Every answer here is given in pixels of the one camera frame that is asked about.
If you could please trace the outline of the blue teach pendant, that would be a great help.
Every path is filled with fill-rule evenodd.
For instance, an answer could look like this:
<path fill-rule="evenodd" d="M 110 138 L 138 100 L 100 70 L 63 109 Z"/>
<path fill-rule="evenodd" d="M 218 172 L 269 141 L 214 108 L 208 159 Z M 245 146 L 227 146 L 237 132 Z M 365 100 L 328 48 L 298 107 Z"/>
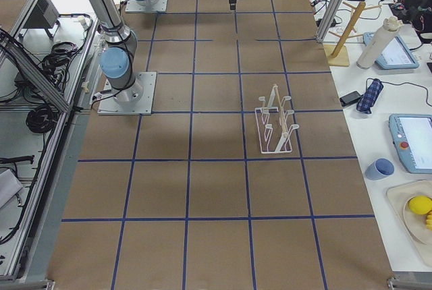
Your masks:
<path fill-rule="evenodd" d="M 391 114 L 389 130 L 405 169 L 431 174 L 431 115 Z"/>
<path fill-rule="evenodd" d="M 416 69 L 419 63 L 406 46 L 405 42 L 396 36 L 375 60 L 379 69 Z"/>

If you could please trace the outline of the blue plaid folded umbrella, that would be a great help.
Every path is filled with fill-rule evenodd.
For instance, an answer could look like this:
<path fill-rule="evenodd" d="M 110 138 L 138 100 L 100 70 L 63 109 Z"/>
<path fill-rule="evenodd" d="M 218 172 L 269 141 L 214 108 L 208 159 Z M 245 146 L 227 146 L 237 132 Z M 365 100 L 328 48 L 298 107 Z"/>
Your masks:
<path fill-rule="evenodd" d="M 383 83 L 379 79 L 373 79 L 369 87 L 365 90 L 365 93 L 360 98 L 356 105 L 356 110 L 360 113 L 370 115 L 372 113 L 371 108 L 375 105 L 378 96 L 383 90 Z"/>

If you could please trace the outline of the wooden mug tree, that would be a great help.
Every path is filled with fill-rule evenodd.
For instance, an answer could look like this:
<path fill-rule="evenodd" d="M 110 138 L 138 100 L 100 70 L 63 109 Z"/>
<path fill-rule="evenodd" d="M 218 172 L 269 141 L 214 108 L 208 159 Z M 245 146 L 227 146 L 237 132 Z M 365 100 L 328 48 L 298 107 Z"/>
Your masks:
<path fill-rule="evenodd" d="M 347 48 L 344 45 L 346 40 L 348 38 L 360 36 L 360 34 L 356 33 L 354 25 L 357 23 L 359 17 L 361 16 L 361 13 L 364 10 L 380 8 L 380 5 L 373 5 L 367 7 L 364 1 L 360 1 L 356 7 L 345 1 L 343 2 L 343 4 L 351 9 L 350 21 L 348 22 L 342 34 L 330 32 L 330 34 L 339 38 L 336 45 L 323 44 L 329 66 L 348 67 L 350 65 Z"/>

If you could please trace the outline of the aluminium frame post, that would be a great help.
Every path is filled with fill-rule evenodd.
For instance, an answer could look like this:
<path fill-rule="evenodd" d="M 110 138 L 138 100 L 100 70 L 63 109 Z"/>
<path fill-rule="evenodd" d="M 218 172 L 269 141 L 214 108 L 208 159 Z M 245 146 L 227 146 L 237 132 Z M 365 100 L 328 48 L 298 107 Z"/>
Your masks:
<path fill-rule="evenodd" d="M 324 38 L 330 29 L 331 22 L 335 17 L 335 13 L 342 3 L 342 0 L 330 0 L 329 5 L 321 19 L 319 27 L 317 29 L 316 40 L 317 42 L 323 42 Z"/>

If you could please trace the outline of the white thermos bottle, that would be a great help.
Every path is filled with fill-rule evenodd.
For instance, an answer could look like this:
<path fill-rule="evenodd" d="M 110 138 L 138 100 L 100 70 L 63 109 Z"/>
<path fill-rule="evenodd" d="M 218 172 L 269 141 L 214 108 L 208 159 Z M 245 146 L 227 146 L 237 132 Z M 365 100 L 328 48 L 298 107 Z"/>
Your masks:
<path fill-rule="evenodd" d="M 396 16 L 385 18 L 382 26 L 374 33 L 356 64 L 362 69 L 370 68 L 385 47 L 396 37 L 403 21 Z"/>

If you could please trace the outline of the cream tray with plate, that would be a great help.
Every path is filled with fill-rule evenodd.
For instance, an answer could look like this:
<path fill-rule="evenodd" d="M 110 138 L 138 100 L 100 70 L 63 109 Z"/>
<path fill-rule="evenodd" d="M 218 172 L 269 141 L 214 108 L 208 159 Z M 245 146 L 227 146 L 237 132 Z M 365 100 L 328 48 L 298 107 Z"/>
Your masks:
<path fill-rule="evenodd" d="M 431 230 L 426 226 L 427 215 L 415 214 L 408 207 L 409 200 L 415 196 L 431 198 L 431 181 L 419 180 L 391 187 L 387 190 L 386 196 L 404 224 L 421 260 L 431 267 Z"/>

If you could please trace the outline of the yellow lemon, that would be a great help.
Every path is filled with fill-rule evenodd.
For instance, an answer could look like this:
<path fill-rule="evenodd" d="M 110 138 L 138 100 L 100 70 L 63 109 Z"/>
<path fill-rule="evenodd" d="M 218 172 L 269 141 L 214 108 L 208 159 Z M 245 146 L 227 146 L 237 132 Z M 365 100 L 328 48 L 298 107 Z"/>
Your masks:
<path fill-rule="evenodd" d="M 418 215 L 428 214 L 431 212 L 432 199 L 427 196 L 415 196 L 408 201 L 408 208 Z"/>

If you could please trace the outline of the near blue teach pendant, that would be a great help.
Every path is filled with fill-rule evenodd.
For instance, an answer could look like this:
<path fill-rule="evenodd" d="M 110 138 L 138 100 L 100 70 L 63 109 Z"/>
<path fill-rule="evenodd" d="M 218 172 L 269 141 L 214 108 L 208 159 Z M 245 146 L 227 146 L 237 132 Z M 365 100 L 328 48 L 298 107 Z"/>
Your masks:
<path fill-rule="evenodd" d="M 405 169 L 431 174 L 431 115 L 391 114 L 389 130 Z"/>

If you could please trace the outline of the black smartphone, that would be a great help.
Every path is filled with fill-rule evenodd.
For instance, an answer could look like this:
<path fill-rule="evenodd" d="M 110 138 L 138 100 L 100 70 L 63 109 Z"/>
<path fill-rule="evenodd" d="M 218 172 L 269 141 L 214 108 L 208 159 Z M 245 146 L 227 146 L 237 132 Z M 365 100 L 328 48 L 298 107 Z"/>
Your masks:
<path fill-rule="evenodd" d="M 356 104 L 361 97 L 362 95 L 358 91 L 353 91 L 340 97 L 340 104 L 342 107 L 347 107 Z"/>

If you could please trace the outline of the blue cup on side table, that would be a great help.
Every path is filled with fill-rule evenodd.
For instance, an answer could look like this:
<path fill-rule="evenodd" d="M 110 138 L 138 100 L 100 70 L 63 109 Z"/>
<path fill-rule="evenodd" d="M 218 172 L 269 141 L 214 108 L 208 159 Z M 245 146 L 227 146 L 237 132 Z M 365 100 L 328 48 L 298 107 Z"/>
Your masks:
<path fill-rule="evenodd" d="M 370 180 L 380 180 L 394 174 L 394 165 L 386 158 L 378 158 L 371 163 L 364 175 Z"/>

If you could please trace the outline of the far blue teach pendant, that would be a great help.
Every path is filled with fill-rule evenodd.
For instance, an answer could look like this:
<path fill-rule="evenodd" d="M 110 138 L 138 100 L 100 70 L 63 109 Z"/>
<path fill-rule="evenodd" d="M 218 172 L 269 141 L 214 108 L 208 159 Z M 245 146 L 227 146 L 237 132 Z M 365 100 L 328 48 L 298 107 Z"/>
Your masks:
<path fill-rule="evenodd" d="M 406 46 L 405 42 L 396 36 L 375 60 L 379 69 L 416 69 L 419 63 Z"/>

